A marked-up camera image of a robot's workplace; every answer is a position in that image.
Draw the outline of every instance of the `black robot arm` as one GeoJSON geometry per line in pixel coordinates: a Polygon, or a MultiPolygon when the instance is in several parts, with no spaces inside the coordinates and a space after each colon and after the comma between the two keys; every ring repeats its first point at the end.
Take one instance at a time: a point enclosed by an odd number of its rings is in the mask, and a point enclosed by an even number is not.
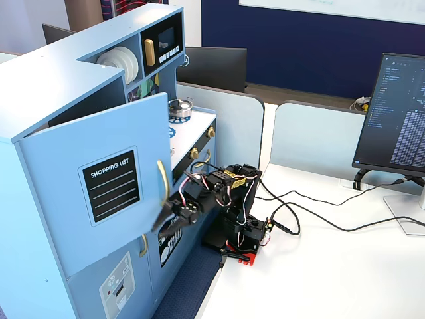
{"type": "Polygon", "coordinates": [[[268,224],[268,220],[259,221],[250,215],[262,172],[249,165],[232,165],[208,175],[185,174],[188,177],[164,205],[153,230],[174,214],[177,220],[159,234],[172,235],[196,223],[201,214],[219,209],[220,228],[228,249],[240,255],[256,255],[268,224]]]}

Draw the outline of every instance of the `white desk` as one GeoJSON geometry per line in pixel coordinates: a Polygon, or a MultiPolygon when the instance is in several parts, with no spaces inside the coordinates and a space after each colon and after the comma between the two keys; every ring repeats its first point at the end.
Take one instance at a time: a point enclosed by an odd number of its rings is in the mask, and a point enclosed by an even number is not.
{"type": "MultiPolygon", "coordinates": [[[[263,181],[275,195],[296,189],[334,203],[357,193],[341,186],[338,179],[276,165],[268,166],[263,181]]],[[[285,199],[353,228],[392,217],[383,196],[396,194],[376,189],[341,207],[293,194],[285,199]]],[[[270,198],[262,187],[257,195],[270,198]]],[[[251,214],[265,219],[278,205],[257,199],[251,214]]],[[[424,237],[406,236],[396,221],[344,233],[297,207],[294,210],[301,221],[301,236],[275,227],[253,267],[227,259],[203,319],[425,317],[424,237]]],[[[296,229],[287,209],[282,208],[275,219],[296,229]]]]}

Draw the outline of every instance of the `cabinet door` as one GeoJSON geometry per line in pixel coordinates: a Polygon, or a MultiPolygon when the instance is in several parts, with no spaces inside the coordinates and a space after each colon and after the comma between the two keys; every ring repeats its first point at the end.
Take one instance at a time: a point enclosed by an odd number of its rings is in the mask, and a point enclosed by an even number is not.
{"type": "Polygon", "coordinates": [[[153,309],[147,255],[138,240],[68,279],[80,319],[141,319],[153,309]]]}
{"type": "Polygon", "coordinates": [[[171,176],[167,95],[157,94],[22,139],[62,267],[75,274],[147,233],[171,176]]]}

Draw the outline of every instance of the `computer monitor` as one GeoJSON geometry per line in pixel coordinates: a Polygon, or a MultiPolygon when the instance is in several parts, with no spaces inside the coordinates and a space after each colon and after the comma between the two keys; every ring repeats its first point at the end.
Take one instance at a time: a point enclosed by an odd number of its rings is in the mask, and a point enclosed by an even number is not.
{"type": "Polygon", "coordinates": [[[177,68],[177,81],[245,92],[246,48],[186,47],[189,64],[177,68]]]}
{"type": "Polygon", "coordinates": [[[48,45],[75,33],[75,31],[62,29],[53,25],[46,25],[44,23],[42,24],[42,30],[48,45]]]}
{"type": "MultiPolygon", "coordinates": [[[[384,54],[353,167],[425,176],[425,56],[384,54]]],[[[425,192],[384,200],[395,217],[425,221],[425,192]]],[[[406,234],[425,235],[398,221],[406,234]]]]}

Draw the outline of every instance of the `shelf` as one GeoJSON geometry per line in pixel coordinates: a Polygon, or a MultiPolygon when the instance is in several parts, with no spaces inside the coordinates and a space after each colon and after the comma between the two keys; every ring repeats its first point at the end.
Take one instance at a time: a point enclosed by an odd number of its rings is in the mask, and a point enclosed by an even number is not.
{"type": "Polygon", "coordinates": [[[141,42],[140,41],[141,41],[140,34],[137,33],[131,36],[130,38],[127,38],[124,41],[111,45],[111,47],[106,48],[105,50],[100,51],[96,54],[93,54],[92,56],[89,56],[88,58],[85,58],[83,61],[96,64],[96,61],[99,59],[99,56],[101,56],[102,54],[104,54],[105,52],[109,50],[112,50],[115,47],[126,47],[130,49],[134,53],[137,59],[137,63],[139,65],[139,72],[135,80],[126,86],[126,91],[129,91],[130,90],[129,88],[133,87],[134,89],[135,87],[137,87],[137,84],[143,80],[143,66],[142,66],[142,59],[141,59],[141,42]]]}

